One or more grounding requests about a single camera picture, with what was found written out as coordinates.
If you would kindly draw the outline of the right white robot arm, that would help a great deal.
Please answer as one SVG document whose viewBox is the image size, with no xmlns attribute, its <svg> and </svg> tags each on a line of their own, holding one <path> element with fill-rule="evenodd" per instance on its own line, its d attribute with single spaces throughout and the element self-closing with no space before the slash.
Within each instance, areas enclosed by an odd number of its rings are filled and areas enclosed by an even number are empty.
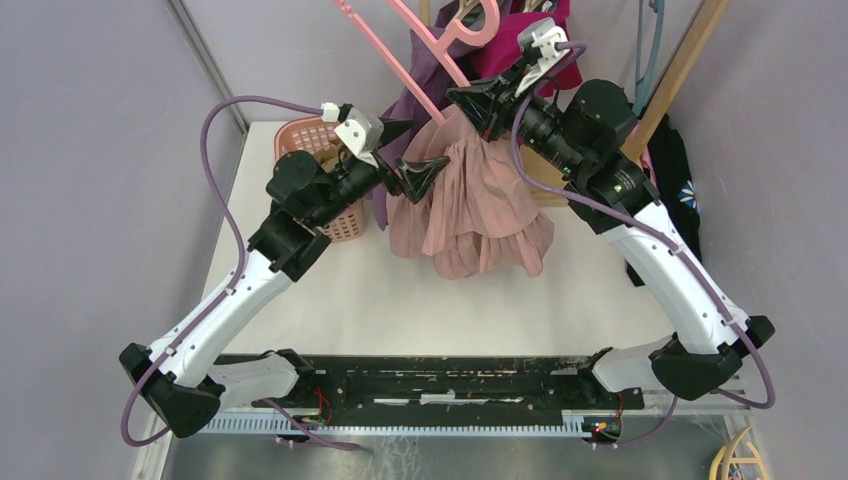
<svg viewBox="0 0 848 480">
<path fill-rule="evenodd" d="M 555 167 L 570 208 L 625 259 L 672 322 L 673 333 L 626 349 L 608 348 L 577 382 L 580 400 L 602 408 L 619 391 L 660 388 L 694 401 L 724 394 L 746 359 L 763 365 L 775 328 L 732 302 L 673 224 L 644 171 L 620 150 L 636 125 L 624 91 L 593 79 L 565 108 L 522 88 L 515 73 L 447 91 L 485 140 L 508 136 Z"/>
</svg>

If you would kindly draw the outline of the pink pleated skirt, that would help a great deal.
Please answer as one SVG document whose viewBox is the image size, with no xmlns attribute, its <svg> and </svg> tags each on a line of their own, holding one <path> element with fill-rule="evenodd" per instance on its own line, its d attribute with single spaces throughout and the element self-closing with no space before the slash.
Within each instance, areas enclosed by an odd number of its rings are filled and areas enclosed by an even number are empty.
<svg viewBox="0 0 848 480">
<path fill-rule="evenodd" d="M 502 267 L 539 276 L 555 226 L 518 174 L 509 139 L 484 141 L 455 106 L 443 115 L 443 123 L 428 122 L 402 155 L 408 162 L 436 157 L 449 162 L 420 202 L 389 199 L 391 252 L 428 257 L 449 280 Z"/>
</svg>

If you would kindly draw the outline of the blue-grey plastic hanger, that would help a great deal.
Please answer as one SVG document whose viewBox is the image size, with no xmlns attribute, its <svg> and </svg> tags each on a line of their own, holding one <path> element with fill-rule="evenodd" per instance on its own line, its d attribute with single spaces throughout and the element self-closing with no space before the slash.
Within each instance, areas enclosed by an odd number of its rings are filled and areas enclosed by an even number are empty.
<svg viewBox="0 0 848 480">
<path fill-rule="evenodd" d="M 646 29 L 646 11 L 650 9 L 655 16 L 653 26 L 652 40 L 650 51 L 647 55 L 647 62 L 642 66 L 643 60 L 643 37 Z M 635 51 L 635 72 L 634 72 L 634 99 L 633 112 L 637 117 L 641 117 L 649 97 L 651 95 L 651 87 L 653 85 L 654 74 L 656 71 L 657 60 L 661 48 L 665 18 L 665 1 L 650 0 L 640 1 L 637 11 L 637 35 L 636 35 L 636 51 Z"/>
</svg>

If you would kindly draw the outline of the beige wooden hanger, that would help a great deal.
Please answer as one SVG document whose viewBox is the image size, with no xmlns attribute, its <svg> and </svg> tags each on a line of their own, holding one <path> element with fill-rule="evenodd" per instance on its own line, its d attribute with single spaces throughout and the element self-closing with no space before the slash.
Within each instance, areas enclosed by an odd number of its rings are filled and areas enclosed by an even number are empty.
<svg viewBox="0 0 848 480">
<path fill-rule="evenodd" d="M 462 21 L 467 18 L 469 15 L 471 16 L 479 16 L 484 13 L 484 7 L 482 6 L 481 0 L 458 0 L 457 1 L 457 11 L 454 15 L 453 19 Z"/>
</svg>

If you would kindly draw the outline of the wooden hanger on floor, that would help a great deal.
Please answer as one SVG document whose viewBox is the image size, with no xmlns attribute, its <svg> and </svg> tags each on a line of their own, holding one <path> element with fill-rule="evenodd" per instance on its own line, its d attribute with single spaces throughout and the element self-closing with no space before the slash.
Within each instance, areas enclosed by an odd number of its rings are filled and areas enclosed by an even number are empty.
<svg viewBox="0 0 848 480">
<path fill-rule="evenodd" d="M 773 478 L 752 441 L 751 430 L 751 426 L 744 427 L 717 451 L 709 466 L 708 480 Z"/>
</svg>

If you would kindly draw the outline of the orange plastic basket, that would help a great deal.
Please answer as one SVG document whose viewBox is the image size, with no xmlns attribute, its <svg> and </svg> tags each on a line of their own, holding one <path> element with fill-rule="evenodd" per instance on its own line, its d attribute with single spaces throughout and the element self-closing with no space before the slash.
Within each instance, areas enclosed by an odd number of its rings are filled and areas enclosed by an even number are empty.
<svg viewBox="0 0 848 480">
<path fill-rule="evenodd" d="M 311 153 L 318 164 L 329 172 L 341 159 L 341 142 L 334 129 L 334 123 L 327 123 L 317 116 L 286 123 L 274 137 L 275 163 L 287 153 L 303 150 Z M 359 201 L 322 227 L 321 231 L 331 241 L 342 242 L 361 237 L 366 225 L 364 202 Z"/>
</svg>

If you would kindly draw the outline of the magenta skirt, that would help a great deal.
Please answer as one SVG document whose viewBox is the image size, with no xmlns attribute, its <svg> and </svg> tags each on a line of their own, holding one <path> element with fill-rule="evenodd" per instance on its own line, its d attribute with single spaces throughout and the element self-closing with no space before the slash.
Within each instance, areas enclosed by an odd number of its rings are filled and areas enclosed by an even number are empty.
<svg viewBox="0 0 848 480">
<path fill-rule="evenodd" d="M 520 57 L 518 37 L 522 31 L 544 18 L 566 29 L 566 21 L 571 13 L 571 2 L 543 1 L 547 10 L 524 11 L 524 1 L 499 1 L 501 7 L 500 24 L 494 38 L 481 49 L 469 55 L 470 65 L 479 78 L 498 76 L 508 70 Z"/>
</svg>

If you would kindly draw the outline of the purple pleated skirt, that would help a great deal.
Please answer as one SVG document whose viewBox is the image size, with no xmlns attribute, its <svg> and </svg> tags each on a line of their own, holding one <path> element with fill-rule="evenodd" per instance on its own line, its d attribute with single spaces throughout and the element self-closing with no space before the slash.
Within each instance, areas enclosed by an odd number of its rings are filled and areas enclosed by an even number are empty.
<svg viewBox="0 0 848 480">
<path fill-rule="evenodd" d="M 460 3 L 458 1 L 448 2 L 438 11 L 434 23 L 429 26 L 430 32 L 436 37 L 441 36 L 449 22 L 454 19 L 459 11 Z M 450 102 L 447 100 L 445 92 L 448 88 L 454 87 L 456 83 L 415 33 L 410 34 L 410 43 L 410 76 L 438 109 L 447 108 Z M 463 42 L 454 42 L 449 48 L 449 55 L 469 80 L 476 80 L 480 77 L 471 66 L 472 54 L 479 49 L 478 46 L 467 45 Z M 401 91 L 398 100 L 389 106 L 381 117 L 412 122 L 407 132 L 397 137 L 380 151 L 380 155 L 389 163 L 393 163 L 397 158 L 405 155 L 411 140 L 431 120 L 424 106 L 408 88 Z M 374 218 L 378 227 L 382 230 L 389 225 L 388 197 L 389 194 L 383 186 L 376 187 L 371 193 Z"/>
</svg>

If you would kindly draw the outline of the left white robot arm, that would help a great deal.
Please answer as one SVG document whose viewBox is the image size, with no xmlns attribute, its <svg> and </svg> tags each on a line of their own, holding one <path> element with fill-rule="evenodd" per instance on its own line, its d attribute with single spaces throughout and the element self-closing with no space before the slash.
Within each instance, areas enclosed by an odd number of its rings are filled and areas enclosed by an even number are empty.
<svg viewBox="0 0 848 480">
<path fill-rule="evenodd" d="M 446 156 L 419 161 L 380 156 L 407 121 L 352 120 L 335 136 L 343 156 L 325 170 L 306 150 L 284 153 L 266 186 L 269 215 L 249 239 L 239 238 L 236 266 L 168 333 L 145 346 L 129 344 L 119 362 L 142 397 L 178 438 L 198 433 L 222 410 L 265 399 L 307 404 L 315 391 L 308 363 L 292 350 L 221 364 L 224 348 L 272 300 L 300 280 L 330 246 L 323 228 L 376 186 L 417 203 L 448 165 Z"/>
</svg>

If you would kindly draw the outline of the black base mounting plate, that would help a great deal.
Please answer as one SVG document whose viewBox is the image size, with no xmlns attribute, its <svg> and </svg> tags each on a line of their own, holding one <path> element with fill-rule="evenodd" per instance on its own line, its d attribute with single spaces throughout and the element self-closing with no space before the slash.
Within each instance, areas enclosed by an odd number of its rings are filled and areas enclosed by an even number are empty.
<svg viewBox="0 0 848 480">
<path fill-rule="evenodd" d="M 278 399 L 319 409 L 330 426 L 559 426 L 565 411 L 642 410 L 638 388 L 605 390 L 585 356 L 434 357 L 309 355 L 311 369 Z"/>
</svg>

